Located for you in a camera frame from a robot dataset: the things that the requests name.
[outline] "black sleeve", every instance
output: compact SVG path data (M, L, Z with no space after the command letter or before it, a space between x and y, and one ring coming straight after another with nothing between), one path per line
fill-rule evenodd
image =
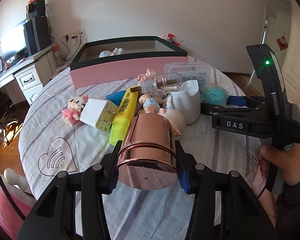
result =
M295 186L283 185L277 199L276 230L280 240L300 239L300 182Z

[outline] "tablecloth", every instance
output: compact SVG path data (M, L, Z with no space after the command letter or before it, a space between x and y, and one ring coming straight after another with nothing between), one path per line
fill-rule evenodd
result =
M209 82L225 88L230 95L244 95L215 68ZM83 94L104 99L136 84L134 78L75 89L68 68L44 87L27 113L19 139L22 165L36 199L59 171L85 171L113 150L108 142L109 132L103 133L82 122L72 127L62 120L61 110L68 99ZM259 139L215 130L211 117L200 114L196 122L186 126L179 140L197 162L218 172L237 170L252 184L258 168ZM119 181L113 193L104 195L103 200L112 239L184 239L194 196L186 195L178 181L155 191L133 189ZM215 224L220 223L220 204L217 194ZM80 193L76 195L75 206L77 233L82 235Z

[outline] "pink box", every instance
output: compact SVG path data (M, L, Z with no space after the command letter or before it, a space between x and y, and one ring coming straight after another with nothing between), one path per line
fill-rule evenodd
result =
M115 48L124 53L99 58ZM163 74L164 65L173 62L188 62L188 52L156 36L115 38L86 43L70 64L70 76L74 87L81 88L136 78L148 68Z
M153 69L163 74L163 66L172 62L188 62L188 57L149 57L107 62L71 70L74 88L92 86L121 79L136 78Z

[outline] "heart drawing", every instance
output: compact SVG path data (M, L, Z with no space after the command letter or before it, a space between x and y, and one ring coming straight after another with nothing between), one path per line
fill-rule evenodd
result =
M43 175L56 176L59 171L78 171L69 143L62 137L54 139L45 154L38 161L38 168Z

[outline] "rose gold cylinder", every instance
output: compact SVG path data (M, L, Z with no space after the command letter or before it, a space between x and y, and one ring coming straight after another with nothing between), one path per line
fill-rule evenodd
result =
M119 152L119 180L143 190L171 186L178 179L171 123L159 114L134 117Z

